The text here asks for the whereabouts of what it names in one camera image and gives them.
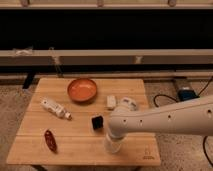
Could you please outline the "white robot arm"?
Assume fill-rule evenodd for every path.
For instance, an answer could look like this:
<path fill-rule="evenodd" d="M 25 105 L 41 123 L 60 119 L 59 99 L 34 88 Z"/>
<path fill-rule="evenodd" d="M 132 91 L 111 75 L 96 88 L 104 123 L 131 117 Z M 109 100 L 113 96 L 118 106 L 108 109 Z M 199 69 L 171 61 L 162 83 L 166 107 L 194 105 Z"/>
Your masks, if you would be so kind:
<path fill-rule="evenodd" d="M 108 136 L 123 139 L 134 132 L 213 136 L 213 95 L 146 110 L 124 97 L 109 116 Z"/>

